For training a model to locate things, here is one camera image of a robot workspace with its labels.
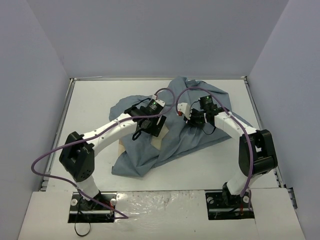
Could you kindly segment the striped pillowcase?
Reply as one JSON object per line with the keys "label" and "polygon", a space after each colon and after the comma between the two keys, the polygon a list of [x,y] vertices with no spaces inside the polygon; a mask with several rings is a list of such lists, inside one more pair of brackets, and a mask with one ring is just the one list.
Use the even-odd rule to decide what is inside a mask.
{"label": "striped pillowcase", "polygon": [[[173,97],[178,97],[179,102],[192,104],[193,107],[199,109],[200,107],[195,104],[195,101],[206,96],[206,90],[210,91],[224,107],[229,110],[232,108],[228,92],[204,81],[188,80],[186,77],[178,76],[169,83],[168,88],[172,91],[162,91],[158,94],[159,99],[166,103],[167,109],[171,106]],[[157,159],[149,160],[144,164],[136,164],[136,161],[116,160],[111,173],[116,176],[143,177],[152,168],[230,138],[223,131],[214,130],[210,124],[206,124],[203,128],[187,125],[182,117],[177,116],[175,109],[171,109],[166,114],[164,126],[168,128],[169,132],[162,140],[163,145]]]}

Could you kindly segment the cream white pillow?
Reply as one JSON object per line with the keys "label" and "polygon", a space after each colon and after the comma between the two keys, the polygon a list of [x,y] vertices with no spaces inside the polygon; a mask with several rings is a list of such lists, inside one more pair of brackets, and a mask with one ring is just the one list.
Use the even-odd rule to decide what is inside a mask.
{"label": "cream white pillow", "polygon": [[159,136],[152,136],[146,132],[141,132],[135,138],[135,133],[131,133],[122,137],[118,143],[118,161],[136,161],[137,165],[144,162],[157,159],[163,144],[163,139],[168,134],[169,130],[166,126],[160,131]]}

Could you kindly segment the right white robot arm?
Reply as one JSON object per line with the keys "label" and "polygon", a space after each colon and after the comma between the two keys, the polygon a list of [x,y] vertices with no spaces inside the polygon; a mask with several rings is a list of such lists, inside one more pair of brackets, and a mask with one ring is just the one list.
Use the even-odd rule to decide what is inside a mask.
{"label": "right white robot arm", "polygon": [[222,186],[222,202],[229,207],[239,202],[251,184],[275,169],[278,159],[273,137],[267,129],[258,130],[237,118],[227,108],[218,107],[212,96],[198,99],[200,110],[188,103],[178,104],[179,115],[188,125],[203,128],[205,124],[221,130],[238,142],[238,168],[234,176]]}

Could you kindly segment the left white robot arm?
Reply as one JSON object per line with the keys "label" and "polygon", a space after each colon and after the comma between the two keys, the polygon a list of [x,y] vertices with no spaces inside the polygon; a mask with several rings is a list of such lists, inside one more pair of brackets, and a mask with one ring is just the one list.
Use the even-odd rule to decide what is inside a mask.
{"label": "left white robot arm", "polygon": [[132,135],[137,140],[141,133],[157,137],[165,123],[165,116],[144,118],[144,116],[158,115],[165,107],[160,99],[151,99],[147,106],[126,109],[116,119],[91,132],[78,134],[70,133],[65,144],[89,139],[88,141],[68,146],[62,149],[59,162],[72,176],[76,186],[84,193],[82,203],[89,209],[97,208],[101,203],[100,190],[95,184],[93,172],[95,157],[107,146],[121,138]]}

